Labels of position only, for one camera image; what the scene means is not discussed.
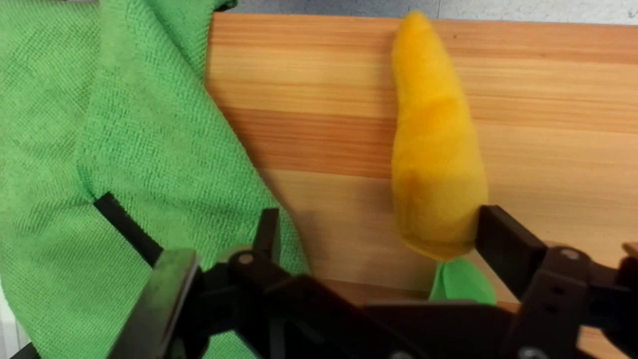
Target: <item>yellow object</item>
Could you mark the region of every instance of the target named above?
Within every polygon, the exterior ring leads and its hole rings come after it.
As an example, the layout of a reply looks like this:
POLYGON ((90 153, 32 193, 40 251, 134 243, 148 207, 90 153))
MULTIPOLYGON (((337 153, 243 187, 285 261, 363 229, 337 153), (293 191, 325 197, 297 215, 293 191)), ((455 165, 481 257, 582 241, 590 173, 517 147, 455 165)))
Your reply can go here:
POLYGON ((479 205, 489 201, 479 139, 461 82, 433 24, 403 18, 393 70, 399 122, 393 201, 403 241, 433 259, 473 249, 479 205))

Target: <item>wooden surface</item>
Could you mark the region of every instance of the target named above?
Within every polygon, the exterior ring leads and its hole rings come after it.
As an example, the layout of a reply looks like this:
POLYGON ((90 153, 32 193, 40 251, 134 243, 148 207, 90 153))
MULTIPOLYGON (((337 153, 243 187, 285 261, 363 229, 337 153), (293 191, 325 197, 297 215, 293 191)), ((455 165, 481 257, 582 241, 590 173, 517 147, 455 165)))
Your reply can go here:
MULTIPOLYGON (((395 28, 217 14, 208 88, 291 207, 319 277, 427 291, 435 265, 399 241, 389 193, 395 28)), ((437 28, 477 118, 491 201, 614 265, 638 235, 638 28, 437 28)))

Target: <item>cloth fold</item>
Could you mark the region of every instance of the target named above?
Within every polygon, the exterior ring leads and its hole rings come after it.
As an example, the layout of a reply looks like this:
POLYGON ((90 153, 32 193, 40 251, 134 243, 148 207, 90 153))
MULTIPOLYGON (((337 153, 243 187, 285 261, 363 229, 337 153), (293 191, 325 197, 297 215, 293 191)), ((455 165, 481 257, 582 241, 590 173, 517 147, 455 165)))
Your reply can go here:
MULTIPOLYGON (((104 357, 150 275, 92 207, 102 193, 204 267, 281 207, 204 86, 219 6, 0 0, 0 277, 42 357, 104 357)), ((281 241, 281 265, 307 271, 285 209, 281 241)), ((235 335, 210 353, 251 357, 235 335)))

